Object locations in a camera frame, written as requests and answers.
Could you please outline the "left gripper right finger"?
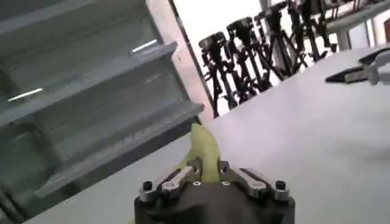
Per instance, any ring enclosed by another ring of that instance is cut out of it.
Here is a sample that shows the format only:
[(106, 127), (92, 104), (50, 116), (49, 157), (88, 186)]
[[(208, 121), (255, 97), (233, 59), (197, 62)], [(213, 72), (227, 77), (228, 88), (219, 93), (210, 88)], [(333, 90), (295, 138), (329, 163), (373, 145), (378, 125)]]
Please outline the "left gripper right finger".
[(228, 161), (218, 161), (219, 178), (223, 183), (235, 183), (252, 198), (271, 197), (276, 201), (288, 201), (290, 189), (283, 180), (274, 180), (252, 168), (239, 168)]

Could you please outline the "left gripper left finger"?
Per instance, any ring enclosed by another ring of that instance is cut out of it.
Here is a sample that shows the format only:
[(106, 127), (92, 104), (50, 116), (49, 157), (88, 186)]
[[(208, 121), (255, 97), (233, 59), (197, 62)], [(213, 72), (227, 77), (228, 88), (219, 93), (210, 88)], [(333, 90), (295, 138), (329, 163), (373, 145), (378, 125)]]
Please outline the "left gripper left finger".
[(177, 198), (187, 183), (200, 182), (202, 176), (202, 160), (195, 158), (187, 162), (183, 168), (176, 168), (156, 180), (143, 181), (138, 198), (145, 203), (155, 201), (159, 196), (167, 200)]

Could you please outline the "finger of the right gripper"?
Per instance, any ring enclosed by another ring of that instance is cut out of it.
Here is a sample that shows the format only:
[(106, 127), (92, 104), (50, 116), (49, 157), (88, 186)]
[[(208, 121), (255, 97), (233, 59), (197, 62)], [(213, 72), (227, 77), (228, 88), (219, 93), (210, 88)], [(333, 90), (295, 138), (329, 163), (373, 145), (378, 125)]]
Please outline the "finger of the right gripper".
[(337, 72), (325, 79), (325, 83), (338, 83), (345, 85), (360, 82), (369, 82), (371, 85), (377, 85), (380, 83), (380, 78), (373, 69), (368, 68), (367, 66), (354, 66)]
[(368, 66), (368, 65), (370, 65), (370, 64), (376, 59), (376, 57), (377, 57), (379, 54), (381, 54), (381, 53), (383, 53), (383, 52), (386, 52), (386, 51), (389, 51), (389, 48), (388, 48), (388, 47), (381, 48), (381, 49), (379, 49), (379, 50), (377, 50), (377, 51), (375, 51), (375, 52), (372, 52), (372, 53), (370, 53), (370, 54), (368, 54), (368, 55), (365, 55), (364, 57), (360, 58), (360, 59), (358, 60), (358, 62), (361, 63), (362, 65)]

